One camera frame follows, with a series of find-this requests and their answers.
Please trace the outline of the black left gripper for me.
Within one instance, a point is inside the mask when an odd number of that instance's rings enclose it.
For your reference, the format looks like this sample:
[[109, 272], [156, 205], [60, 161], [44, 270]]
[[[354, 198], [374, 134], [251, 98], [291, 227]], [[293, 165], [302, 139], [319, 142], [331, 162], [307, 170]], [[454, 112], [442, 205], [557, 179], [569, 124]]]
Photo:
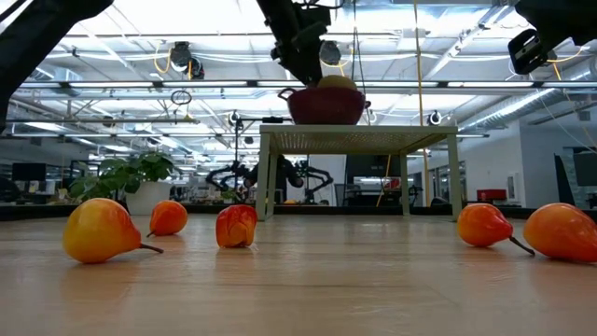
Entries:
[[316, 86], [323, 77], [320, 36], [330, 24], [326, 7], [272, 8], [270, 29], [275, 43], [271, 57], [285, 61], [285, 69], [306, 86]]

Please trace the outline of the yellow fruit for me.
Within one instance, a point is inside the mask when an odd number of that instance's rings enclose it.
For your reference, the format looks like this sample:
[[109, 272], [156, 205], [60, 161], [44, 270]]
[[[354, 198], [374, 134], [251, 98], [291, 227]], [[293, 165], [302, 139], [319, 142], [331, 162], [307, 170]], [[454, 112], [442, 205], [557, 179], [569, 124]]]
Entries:
[[357, 85], [349, 77], [329, 75], [322, 77], [318, 84], [318, 88], [344, 88], [357, 91]]

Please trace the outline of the purple plastic colander bowl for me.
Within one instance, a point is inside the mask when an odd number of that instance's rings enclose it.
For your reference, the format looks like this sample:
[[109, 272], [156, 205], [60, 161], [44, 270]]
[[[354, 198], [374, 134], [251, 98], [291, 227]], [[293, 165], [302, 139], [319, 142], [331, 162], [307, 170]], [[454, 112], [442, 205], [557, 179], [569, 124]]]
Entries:
[[363, 93], [347, 88], [285, 88], [278, 97], [297, 125], [356, 125], [370, 107]]

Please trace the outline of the small red orange fruit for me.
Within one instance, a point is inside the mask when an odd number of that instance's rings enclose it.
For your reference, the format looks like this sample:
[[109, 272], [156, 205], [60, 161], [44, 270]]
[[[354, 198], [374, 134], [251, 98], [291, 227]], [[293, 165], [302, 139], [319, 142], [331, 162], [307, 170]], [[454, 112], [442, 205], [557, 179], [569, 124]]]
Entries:
[[257, 212], [246, 204], [222, 210], [215, 221], [215, 238], [220, 248], [248, 247], [254, 242]]

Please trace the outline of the orange red small pear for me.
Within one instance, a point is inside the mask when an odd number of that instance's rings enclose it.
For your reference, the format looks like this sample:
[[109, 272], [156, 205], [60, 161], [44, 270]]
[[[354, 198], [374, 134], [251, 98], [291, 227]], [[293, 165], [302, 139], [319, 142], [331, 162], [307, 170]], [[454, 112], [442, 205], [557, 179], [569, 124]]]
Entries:
[[597, 263], [597, 223], [571, 204], [550, 203], [535, 210], [523, 237], [547, 257]]
[[187, 225], [187, 209], [176, 201], [160, 201], [153, 208], [149, 234], [155, 236], [167, 236], [180, 232]]
[[475, 247], [489, 247], [509, 240], [530, 255], [535, 255], [532, 248], [525, 246], [514, 237], [514, 227], [503, 213], [488, 203], [467, 205], [457, 218], [456, 230], [465, 243]]

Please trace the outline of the yellow orange small pear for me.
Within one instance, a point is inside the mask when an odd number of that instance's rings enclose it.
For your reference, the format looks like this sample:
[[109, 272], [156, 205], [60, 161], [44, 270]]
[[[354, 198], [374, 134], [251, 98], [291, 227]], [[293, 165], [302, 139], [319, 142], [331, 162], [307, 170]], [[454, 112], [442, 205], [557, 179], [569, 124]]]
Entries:
[[70, 214], [62, 235], [62, 248], [69, 257], [84, 264], [103, 263], [136, 249], [164, 252], [143, 244], [127, 210], [106, 198], [89, 199]]

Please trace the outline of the pale green perforated metal shelf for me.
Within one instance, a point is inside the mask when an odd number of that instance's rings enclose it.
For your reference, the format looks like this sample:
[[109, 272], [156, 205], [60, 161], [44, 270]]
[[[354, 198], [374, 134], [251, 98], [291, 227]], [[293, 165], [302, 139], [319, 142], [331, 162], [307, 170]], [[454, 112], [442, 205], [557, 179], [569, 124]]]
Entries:
[[458, 129], [453, 126], [262, 125], [259, 127], [257, 219], [266, 221], [274, 213], [276, 164], [281, 154], [398, 156], [402, 191], [407, 192], [407, 156], [442, 140], [448, 145], [452, 217], [458, 218], [463, 206], [457, 134]]

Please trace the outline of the red storage box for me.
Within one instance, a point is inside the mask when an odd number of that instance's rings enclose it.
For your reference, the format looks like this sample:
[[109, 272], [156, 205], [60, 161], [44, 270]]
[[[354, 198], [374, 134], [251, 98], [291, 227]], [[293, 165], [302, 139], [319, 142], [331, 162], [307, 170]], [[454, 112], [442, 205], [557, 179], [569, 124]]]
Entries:
[[478, 202], [494, 202], [494, 201], [506, 201], [507, 191], [505, 189], [478, 189], [477, 190], [477, 201]]

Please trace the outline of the white plant pot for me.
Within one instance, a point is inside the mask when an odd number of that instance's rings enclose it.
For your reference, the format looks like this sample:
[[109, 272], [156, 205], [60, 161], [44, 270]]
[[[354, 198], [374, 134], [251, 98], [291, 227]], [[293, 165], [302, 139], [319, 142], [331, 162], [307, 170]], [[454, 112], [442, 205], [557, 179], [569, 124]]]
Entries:
[[126, 204], [133, 216], [149, 216], [157, 203], [170, 199], [172, 185], [167, 182], [142, 182], [135, 193], [126, 193]]

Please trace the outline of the green leafy plant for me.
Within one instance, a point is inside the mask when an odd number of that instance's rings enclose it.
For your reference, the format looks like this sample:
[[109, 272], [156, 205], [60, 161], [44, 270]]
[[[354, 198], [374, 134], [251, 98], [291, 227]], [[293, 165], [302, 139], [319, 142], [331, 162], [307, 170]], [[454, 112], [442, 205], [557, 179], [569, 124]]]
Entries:
[[78, 177], [71, 185], [70, 195], [81, 202], [93, 198], [111, 199], [124, 203], [127, 210], [126, 193], [135, 193], [142, 182], [170, 183], [169, 177], [182, 173], [167, 154], [155, 151], [128, 159], [105, 159], [98, 172], [98, 175], [85, 173]]

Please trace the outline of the black computer monitor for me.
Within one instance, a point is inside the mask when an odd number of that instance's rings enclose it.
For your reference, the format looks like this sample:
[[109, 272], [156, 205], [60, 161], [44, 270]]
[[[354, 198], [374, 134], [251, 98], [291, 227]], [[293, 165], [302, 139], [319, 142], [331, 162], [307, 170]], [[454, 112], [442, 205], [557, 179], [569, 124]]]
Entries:
[[47, 165], [39, 162], [15, 162], [12, 164], [13, 181], [44, 181]]

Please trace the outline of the black wall screen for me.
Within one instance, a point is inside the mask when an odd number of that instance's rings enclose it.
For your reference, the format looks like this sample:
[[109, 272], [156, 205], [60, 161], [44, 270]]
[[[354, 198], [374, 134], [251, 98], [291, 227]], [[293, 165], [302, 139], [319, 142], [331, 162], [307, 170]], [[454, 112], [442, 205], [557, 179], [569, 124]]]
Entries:
[[400, 157], [394, 155], [348, 155], [346, 174], [349, 177], [400, 177]]

